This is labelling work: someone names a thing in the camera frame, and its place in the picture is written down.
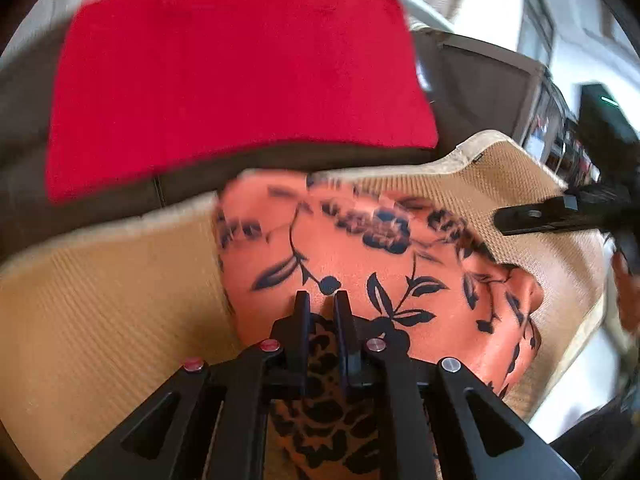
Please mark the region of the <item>person's right hand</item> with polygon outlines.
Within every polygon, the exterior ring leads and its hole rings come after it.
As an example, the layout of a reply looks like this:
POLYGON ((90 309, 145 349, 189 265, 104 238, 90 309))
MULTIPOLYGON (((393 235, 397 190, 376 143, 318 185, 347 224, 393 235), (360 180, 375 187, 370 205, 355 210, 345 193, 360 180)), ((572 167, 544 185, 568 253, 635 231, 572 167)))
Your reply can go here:
POLYGON ((640 324, 639 277, 629 272, 627 260, 621 252, 616 252, 613 255, 611 263, 617 289, 620 325, 626 332, 638 334, 640 324))

